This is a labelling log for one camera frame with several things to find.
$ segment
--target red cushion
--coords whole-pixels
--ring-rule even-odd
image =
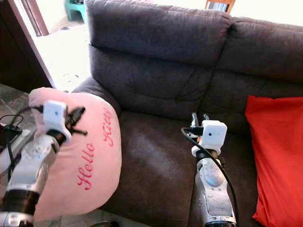
[[[253,218],[267,227],[303,226],[303,97],[249,96],[245,115],[258,173]]]

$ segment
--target hello kitty pillow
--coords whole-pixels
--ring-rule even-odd
[[[69,111],[84,106],[76,128],[88,134],[73,134],[71,142],[62,144],[36,206],[36,221],[79,215],[102,206],[116,190],[121,170],[119,122],[108,102],[88,93],[45,87],[29,94],[29,106],[43,105],[46,100],[64,102]],[[37,137],[45,133],[45,126],[42,114],[33,113]]]

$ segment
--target couch cushion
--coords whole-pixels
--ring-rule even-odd
[[[163,60],[214,66],[232,21],[224,12],[131,0],[87,0],[90,42]]]
[[[180,129],[189,124],[122,111],[120,183],[102,209],[150,226],[187,226],[196,160]]]
[[[249,134],[250,126],[244,116],[248,95],[271,98],[303,96],[303,83],[216,70],[205,92],[199,114],[208,113],[211,119],[224,122],[228,132]]]
[[[213,69],[89,47],[91,73],[123,109],[187,120]]]
[[[107,101],[115,109],[116,114],[119,116],[121,112],[121,107],[117,100],[112,96],[112,94],[100,83],[98,83],[93,77],[86,78],[73,92],[85,92],[92,95],[99,96]]]
[[[244,227],[261,226],[251,218],[255,212],[258,198],[257,173],[251,138],[228,133],[220,156],[225,159],[225,171],[235,189],[240,225]],[[197,201],[198,193],[195,191],[188,227],[202,226]]]
[[[232,19],[218,68],[303,83],[303,27]]]

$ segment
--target black wire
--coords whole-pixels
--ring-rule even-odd
[[[19,114],[7,114],[7,115],[4,115],[2,117],[0,117],[0,121],[4,118],[4,117],[8,117],[8,116],[18,116],[18,117],[21,117],[21,120],[18,122],[18,124],[16,124],[15,126],[18,126],[24,119],[24,117],[22,115],[19,115]]]
[[[11,122],[10,122],[9,125],[14,125],[14,122],[15,122],[16,118],[17,118],[18,116],[21,116],[21,115],[20,115],[21,113],[23,113],[23,112],[25,112],[25,111],[28,111],[28,110],[31,110],[31,109],[36,109],[36,110],[38,110],[38,111],[41,112],[41,113],[43,112],[43,106],[33,106],[33,107],[28,106],[28,107],[25,107],[25,108],[23,108],[22,110],[18,111],[17,114],[13,114],[13,115],[14,115],[14,118],[13,118],[13,120],[11,120]],[[15,160],[14,160],[13,153],[12,153],[12,151],[11,151],[9,136],[7,135],[7,137],[6,137],[5,139],[6,139],[6,141],[7,141],[7,147],[8,147],[9,159],[10,159],[10,165],[9,165],[9,169],[8,169],[8,180],[10,180],[11,171],[13,171],[14,168],[15,168]]]
[[[238,212],[238,204],[237,204],[237,198],[236,198],[236,193],[235,193],[235,190],[233,188],[233,185],[226,173],[226,171],[222,168],[222,166],[217,162],[217,160],[212,156],[212,154],[206,150],[205,148],[203,148],[200,144],[198,144],[197,142],[195,142],[192,138],[190,138],[187,133],[185,132],[185,130],[189,130],[190,128],[185,128],[183,127],[181,129],[183,135],[186,137],[186,139],[188,141],[190,141],[192,144],[196,145],[198,148],[200,148],[200,150],[202,150],[207,156],[209,156],[214,162],[215,164],[218,166],[218,168],[221,170],[222,174],[224,175],[230,189],[231,189],[231,192],[232,192],[232,199],[233,199],[233,204],[234,204],[234,207],[235,207],[235,218],[236,218],[236,222],[237,222],[237,226],[240,227],[240,224],[239,224],[239,212]]]

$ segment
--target teal stool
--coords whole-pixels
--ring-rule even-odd
[[[67,12],[67,16],[68,16],[69,21],[72,21],[71,11],[75,10],[75,11],[79,11],[81,13],[83,22],[86,23],[84,4],[73,4],[73,3],[70,3],[70,0],[66,0],[65,1],[65,8],[66,8],[66,12]]]

